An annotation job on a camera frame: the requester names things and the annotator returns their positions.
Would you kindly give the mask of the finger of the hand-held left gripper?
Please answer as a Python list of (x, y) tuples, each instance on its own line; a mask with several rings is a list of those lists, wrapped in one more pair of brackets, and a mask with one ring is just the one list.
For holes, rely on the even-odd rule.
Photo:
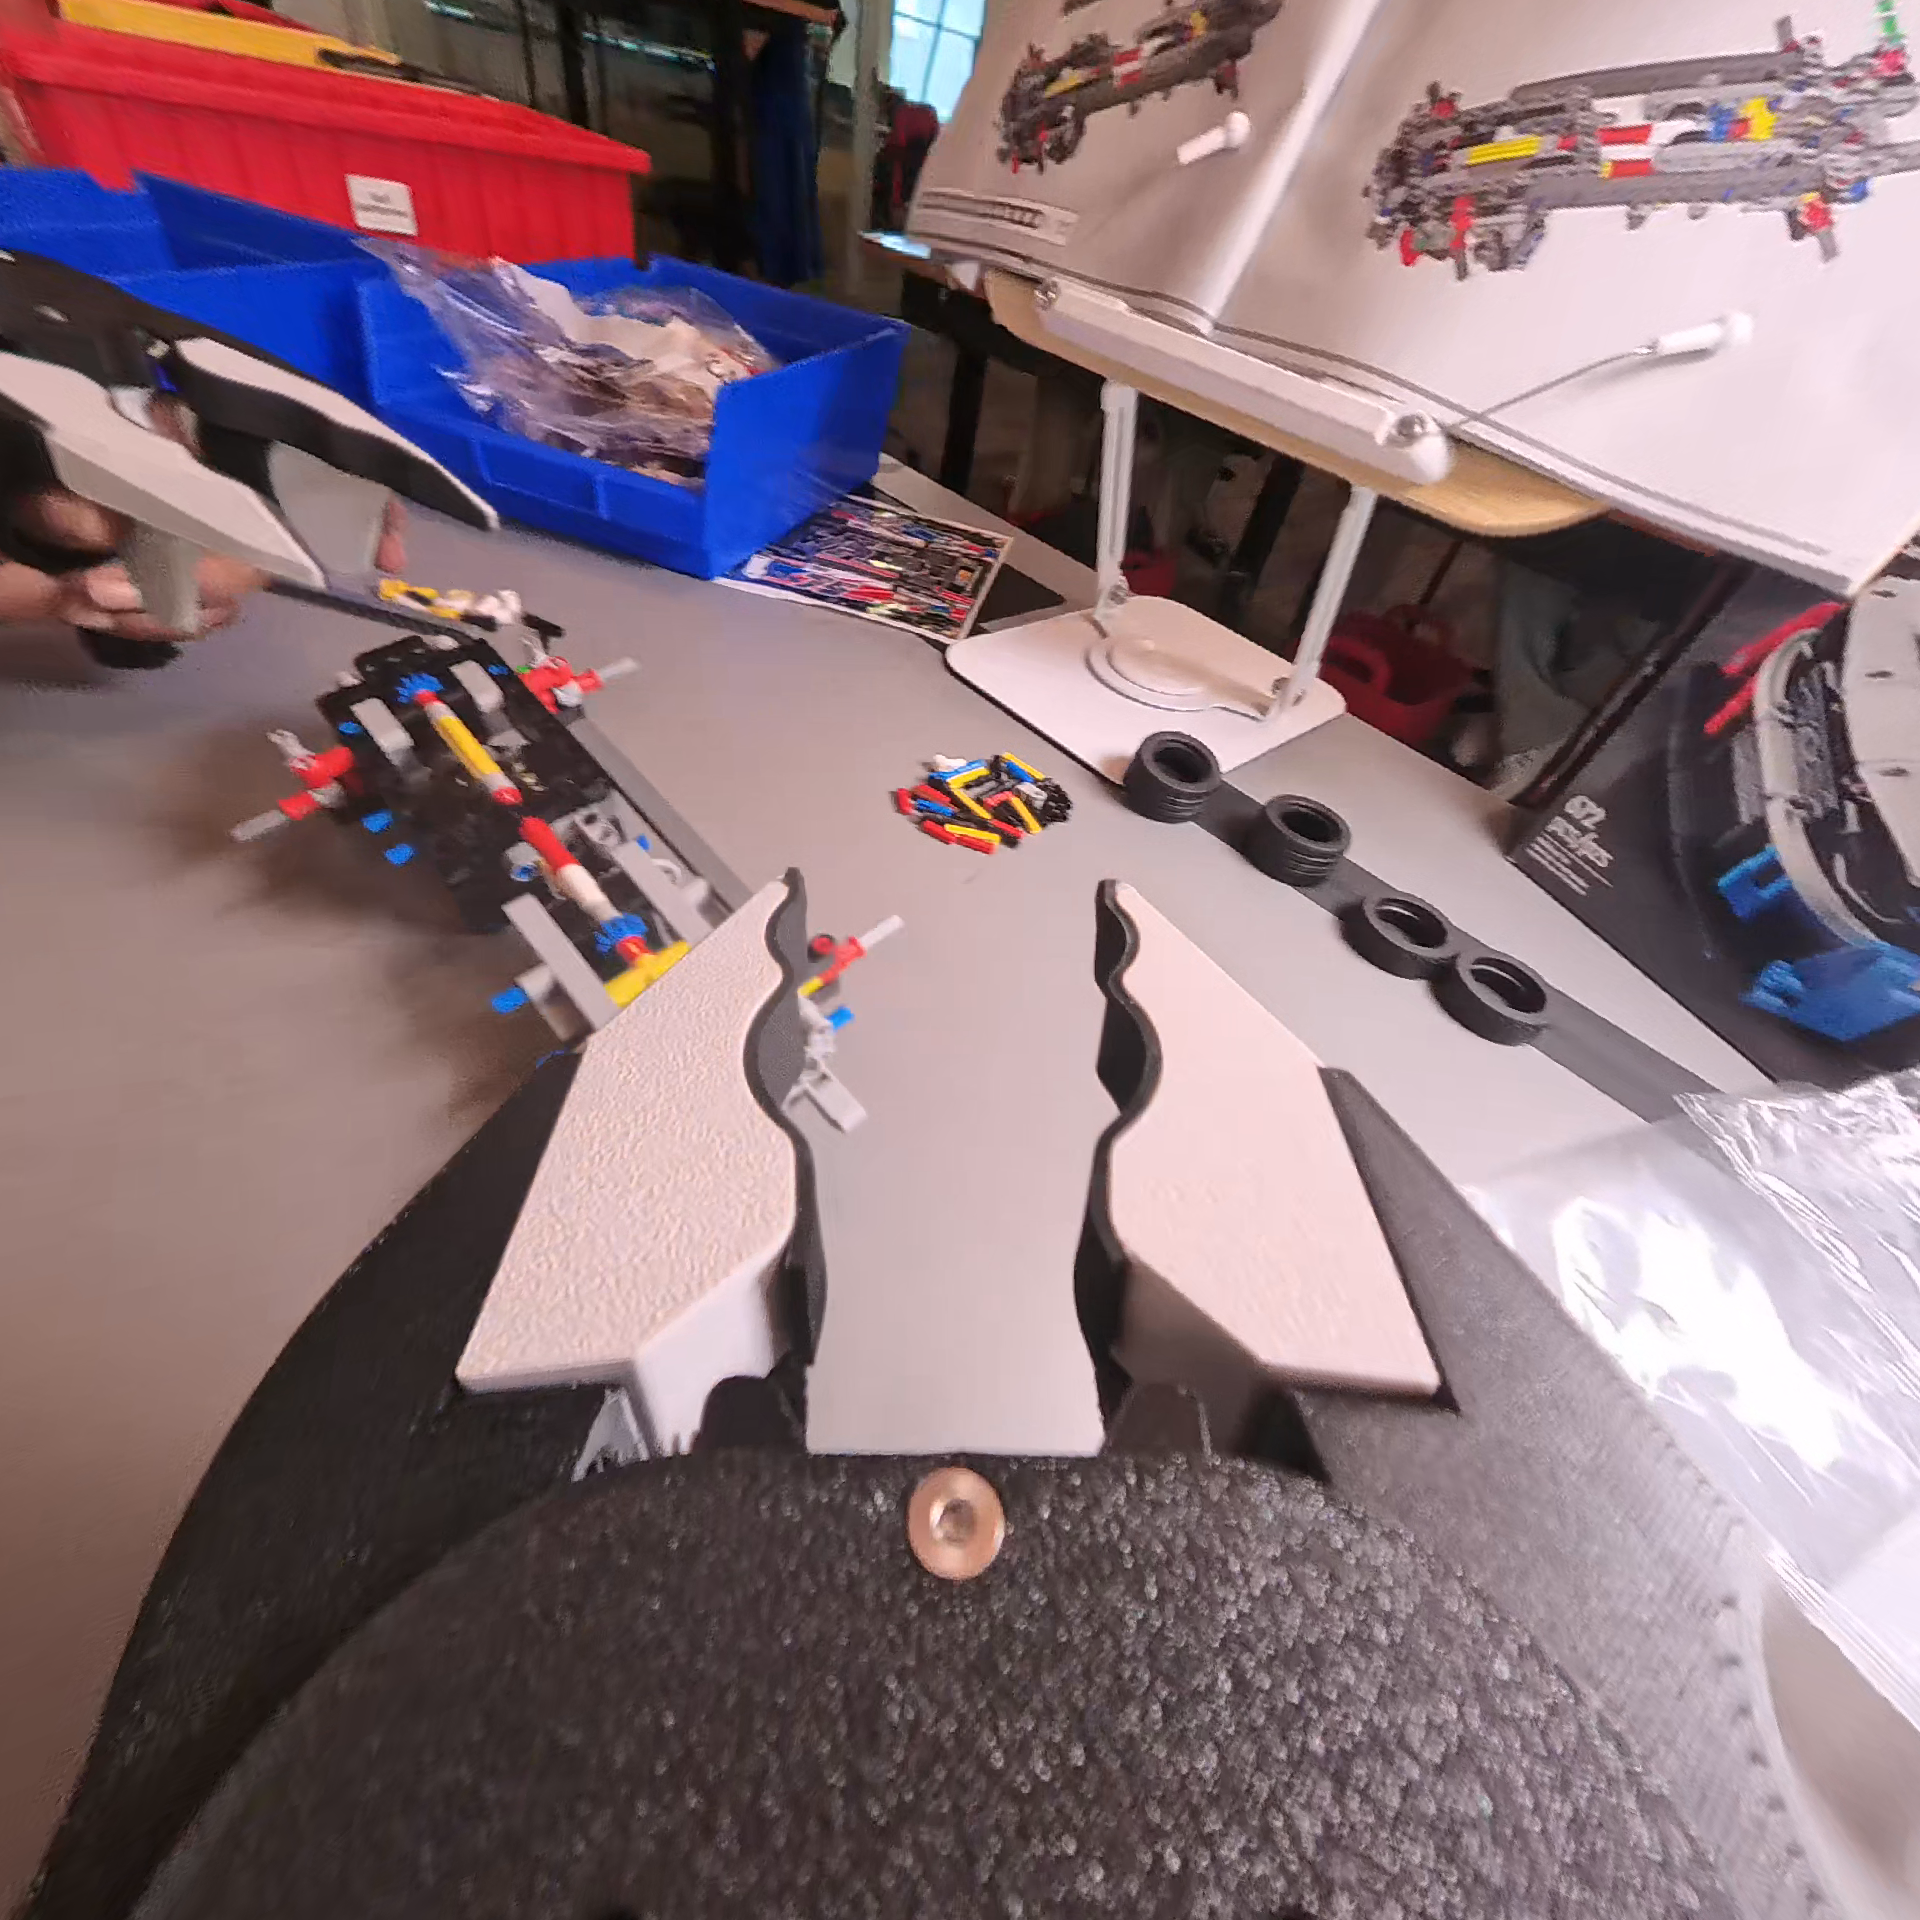
[(89, 376), (5, 353), (3, 417), (5, 496), (59, 489), (129, 521), (122, 564), (164, 627), (181, 629), (200, 615), (206, 555), (323, 588), (251, 491), (129, 417)]
[(496, 509), (358, 401), (226, 339), (178, 339), (160, 358), (202, 462), (251, 491), (323, 584), (380, 564), (392, 505), (409, 501), (482, 532)]

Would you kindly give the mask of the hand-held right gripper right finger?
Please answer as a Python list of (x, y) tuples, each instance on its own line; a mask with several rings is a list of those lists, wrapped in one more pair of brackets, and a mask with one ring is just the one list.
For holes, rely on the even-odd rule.
[(1328, 1069), (1132, 883), (1094, 888), (1094, 1140), (1072, 1295), (1107, 1423), (1139, 1388), (1245, 1445), (1288, 1393), (1436, 1406), (1445, 1374)]

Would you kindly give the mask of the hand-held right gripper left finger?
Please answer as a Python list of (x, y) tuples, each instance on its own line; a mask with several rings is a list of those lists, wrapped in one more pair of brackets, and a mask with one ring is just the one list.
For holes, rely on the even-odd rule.
[(786, 1108), (810, 1064), (808, 887), (758, 887), (574, 1057), (454, 1381), (625, 1393), (648, 1456), (761, 1381), (798, 1437), (824, 1328), (824, 1220)]

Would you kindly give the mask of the lego car chassis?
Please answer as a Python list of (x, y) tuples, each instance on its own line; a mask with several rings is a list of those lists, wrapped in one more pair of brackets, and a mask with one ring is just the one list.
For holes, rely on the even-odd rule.
[(744, 879), (588, 721), (636, 661), (568, 661), (563, 627), (514, 591), (278, 591), (394, 632), (318, 697), (323, 742), (270, 731), (293, 788), (230, 829), (238, 845), (326, 821), (435, 876), (470, 932), (509, 932), (528, 958), (496, 1013), (540, 1014), (565, 1048), (746, 904)]

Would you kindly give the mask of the plastic bags of lego parts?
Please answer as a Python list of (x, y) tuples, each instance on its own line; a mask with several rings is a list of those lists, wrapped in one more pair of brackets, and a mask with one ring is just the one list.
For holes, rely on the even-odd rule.
[(720, 390), (784, 363), (699, 289), (574, 295), (502, 256), (363, 252), (440, 329), (440, 381), (474, 415), (681, 489), (705, 481)]

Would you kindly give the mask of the pile of small lego pieces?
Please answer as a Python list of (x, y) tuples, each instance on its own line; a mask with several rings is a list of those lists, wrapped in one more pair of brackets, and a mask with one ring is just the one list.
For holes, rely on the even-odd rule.
[(1019, 848), (1072, 817), (1066, 787), (1009, 752), (928, 756), (894, 788), (891, 807), (926, 838), (984, 856)]

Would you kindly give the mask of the black lego box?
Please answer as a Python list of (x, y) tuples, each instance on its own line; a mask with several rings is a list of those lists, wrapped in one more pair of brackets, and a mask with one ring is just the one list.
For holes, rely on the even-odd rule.
[(1744, 568), (1512, 859), (1770, 1079), (1916, 1069), (1916, 549), (1850, 598)]

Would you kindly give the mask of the lego sticker sheet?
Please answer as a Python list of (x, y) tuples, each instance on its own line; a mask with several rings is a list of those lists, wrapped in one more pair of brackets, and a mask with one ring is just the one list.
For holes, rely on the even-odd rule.
[(716, 582), (949, 647), (972, 636), (1013, 549), (1016, 535), (851, 493)]

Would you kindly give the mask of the lego instruction booklet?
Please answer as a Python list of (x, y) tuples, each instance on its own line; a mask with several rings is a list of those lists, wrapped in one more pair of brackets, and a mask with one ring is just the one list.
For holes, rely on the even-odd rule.
[(1916, 167), (1916, 5), (1005, 5), (907, 228), (1856, 591)]

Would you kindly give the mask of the person's left hand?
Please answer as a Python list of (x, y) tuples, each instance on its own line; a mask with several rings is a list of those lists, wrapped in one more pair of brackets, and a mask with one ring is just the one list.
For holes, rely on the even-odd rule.
[(139, 664), (163, 647), (230, 627), (268, 574), (238, 560), (200, 563), (200, 615), (181, 629), (153, 617), (122, 564), (130, 526), (59, 489), (5, 496), (3, 629), (66, 627), (97, 648), (132, 652)]

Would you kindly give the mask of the blue plastic bin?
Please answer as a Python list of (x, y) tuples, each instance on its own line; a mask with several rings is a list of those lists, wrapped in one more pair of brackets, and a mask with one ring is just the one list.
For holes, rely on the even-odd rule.
[(160, 175), (5, 167), (3, 243), (120, 284), (371, 407), (356, 287), (381, 260), (342, 228)]
[(716, 577), (874, 480), (909, 326), (872, 310), (654, 256), (538, 263), (578, 297), (628, 285), (708, 295), (781, 357), (720, 390), (694, 489), (520, 438), (442, 385), (450, 349), (388, 273), (356, 287), (371, 408), (505, 521)]

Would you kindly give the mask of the red plastic crate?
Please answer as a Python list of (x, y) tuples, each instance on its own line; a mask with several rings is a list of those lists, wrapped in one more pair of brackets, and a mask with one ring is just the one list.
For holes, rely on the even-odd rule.
[(524, 265), (632, 256), (644, 151), (524, 105), (51, 21), (5, 23), (5, 153)]

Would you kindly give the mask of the narrow black rubber tire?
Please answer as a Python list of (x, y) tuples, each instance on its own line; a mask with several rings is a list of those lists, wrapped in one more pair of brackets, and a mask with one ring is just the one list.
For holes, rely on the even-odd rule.
[(1432, 982), (1440, 1007), (1478, 1040), (1530, 1047), (1553, 1023), (1553, 989), (1501, 951), (1459, 951)]
[(1340, 931), (1357, 958), (1398, 977), (1436, 981), (1459, 955), (1454, 923), (1429, 901), (1392, 888), (1348, 903)]

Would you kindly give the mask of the yellow plastic crate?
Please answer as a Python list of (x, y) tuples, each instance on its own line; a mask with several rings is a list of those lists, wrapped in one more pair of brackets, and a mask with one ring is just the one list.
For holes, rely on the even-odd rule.
[(120, 32), (209, 55), (394, 79), (406, 70), (398, 55), (289, 23), (264, 7), (56, 1), (56, 16), (72, 28)]

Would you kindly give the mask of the wide black rubber tire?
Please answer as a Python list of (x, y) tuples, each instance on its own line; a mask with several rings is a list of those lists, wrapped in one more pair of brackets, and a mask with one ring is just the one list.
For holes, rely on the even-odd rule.
[(1330, 805), (1276, 795), (1257, 807), (1238, 849), (1262, 876), (1309, 892), (1338, 876), (1352, 843), (1353, 829)]
[(1224, 787), (1211, 748), (1187, 731), (1147, 734), (1121, 777), (1128, 807), (1155, 825), (1189, 825), (1202, 817)]

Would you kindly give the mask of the clear plastic bag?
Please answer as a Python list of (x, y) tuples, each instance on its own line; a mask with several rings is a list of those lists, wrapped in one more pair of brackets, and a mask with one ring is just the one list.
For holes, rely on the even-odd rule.
[(1916, 1691), (1918, 1075), (1685, 1094), (1469, 1189), (1744, 1511), (1789, 1593)]

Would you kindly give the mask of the white book stand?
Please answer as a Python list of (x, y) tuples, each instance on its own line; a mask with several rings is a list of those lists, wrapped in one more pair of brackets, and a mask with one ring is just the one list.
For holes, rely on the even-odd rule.
[[(1426, 415), (1372, 393), (1233, 351), (1099, 295), (1081, 281), (1029, 281), (976, 263), (933, 263), (984, 295), (1022, 344), (1101, 380), (1094, 588), (1090, 608), (949, 647), (949, 670), (1118, 782), (1142, 742), (1195, 735), (1224, 772), (1345, 711), (1321, 667), (1360, 551), (1388, 501), (1466, 537), (1539, 537), (1600, 517), (1590, 499), (1456, 443)], [(1130, 591), (1137, 417), (1152, 397), (1346, 485), (1294, 659), (1164, 595)]]

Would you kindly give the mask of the red plastic container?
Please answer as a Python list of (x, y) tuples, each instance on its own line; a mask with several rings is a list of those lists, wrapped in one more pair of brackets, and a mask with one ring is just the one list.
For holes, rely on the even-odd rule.
[(1462, 703), (1484, 693), (1456, 623), (1412, 604), (1345, 613), (1328, 637), (1324, 680), (1340, 689), (1348, 715), (1412, 749), (1436, 745)]

